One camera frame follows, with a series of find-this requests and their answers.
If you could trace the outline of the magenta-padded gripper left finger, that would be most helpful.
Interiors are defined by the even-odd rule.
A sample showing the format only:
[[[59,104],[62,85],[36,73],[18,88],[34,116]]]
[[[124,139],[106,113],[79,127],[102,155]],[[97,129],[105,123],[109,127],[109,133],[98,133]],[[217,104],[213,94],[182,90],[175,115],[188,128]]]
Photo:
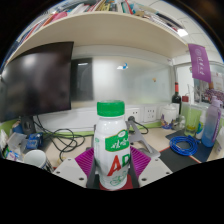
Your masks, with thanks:
[[[76,158],[65,159],[54,174],[78,186],[99,189],[99,175],[96,173],[93,148],[87,149]]]

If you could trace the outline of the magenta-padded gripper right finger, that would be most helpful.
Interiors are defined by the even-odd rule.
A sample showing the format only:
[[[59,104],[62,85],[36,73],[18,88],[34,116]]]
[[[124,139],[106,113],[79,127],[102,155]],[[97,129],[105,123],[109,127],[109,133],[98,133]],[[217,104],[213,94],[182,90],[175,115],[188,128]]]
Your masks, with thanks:
[[[140,150],[131,147],[129,176],[134,188],[146,186],[170,174],[172,171],[160,158],[150,158]]]

